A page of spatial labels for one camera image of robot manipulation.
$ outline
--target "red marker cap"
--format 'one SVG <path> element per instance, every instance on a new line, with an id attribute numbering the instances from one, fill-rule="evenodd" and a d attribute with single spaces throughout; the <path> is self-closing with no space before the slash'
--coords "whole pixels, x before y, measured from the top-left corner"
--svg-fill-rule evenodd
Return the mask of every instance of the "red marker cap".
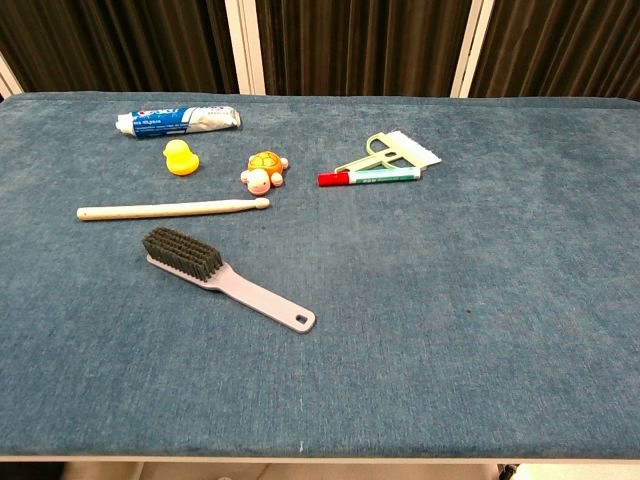
<path id="1" fill-rule="evenodd" d="M 349 185 L 349 172 L 321 173 L 318 175 L 318 185 L 321 187 Z"/>

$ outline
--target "brush bristles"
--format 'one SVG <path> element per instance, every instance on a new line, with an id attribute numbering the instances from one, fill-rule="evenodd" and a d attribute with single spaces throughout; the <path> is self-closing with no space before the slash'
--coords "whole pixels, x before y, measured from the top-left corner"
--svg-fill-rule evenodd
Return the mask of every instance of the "brush bristles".
<path id="1" fill-rule="evenodd" d="M 215 248 L 170 228 L 156 228 L 142 244 L 151 258 L 202 281 L 222 266 Z"/>

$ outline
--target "toothpaste tube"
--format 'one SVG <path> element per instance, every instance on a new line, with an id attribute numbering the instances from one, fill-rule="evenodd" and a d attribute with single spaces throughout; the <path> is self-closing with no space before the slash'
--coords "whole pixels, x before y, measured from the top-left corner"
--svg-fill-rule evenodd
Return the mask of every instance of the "toothpaste tube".
<path id="1" fill-rule="evenodd" d="M 179 107 L 118 115 L 116 128 L 134 137 L 208 132 L 239 127 L 240 114 L 232 107 Z"/>

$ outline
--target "dark curtain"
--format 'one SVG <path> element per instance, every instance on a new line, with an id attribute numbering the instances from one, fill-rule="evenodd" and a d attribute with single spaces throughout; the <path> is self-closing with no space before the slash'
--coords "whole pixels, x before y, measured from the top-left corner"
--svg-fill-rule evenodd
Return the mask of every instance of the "dark curtain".
<path id="1" fill-rule="evenodd" d="M 224 0 L 2 0 L 25 91 L 238 92 Z"/>
<path id="2" fill-rule="evenodd" d="M 472 97 L 640 100 L 640 0 L 496 0 Z"/>
<path id="3" fill-rule="evenodd" d="M 267 93 L 448 96 L 471 0 L 258 0 Z"/>

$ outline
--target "blue carpeted table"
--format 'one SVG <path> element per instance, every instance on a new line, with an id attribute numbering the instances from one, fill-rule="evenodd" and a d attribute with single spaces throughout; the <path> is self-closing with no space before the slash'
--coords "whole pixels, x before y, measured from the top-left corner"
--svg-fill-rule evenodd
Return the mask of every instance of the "blue carpeted table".
<path id="1" fill-rule="evenodd" d="M 185 136 L 119 113 L 236 107 Z M 605 99 L 26 94 L 0 105 L 0 454 L 640 457 L 640 108 Z M 319 189 L 400 129 L 419 182 Z M 81 223 L 80 206 L 251 198 L 248 156 L 291 169 L 272 207 Z M 150 266 L 157 226 L 216 246 L 315 311 L 297 335 Z"/>

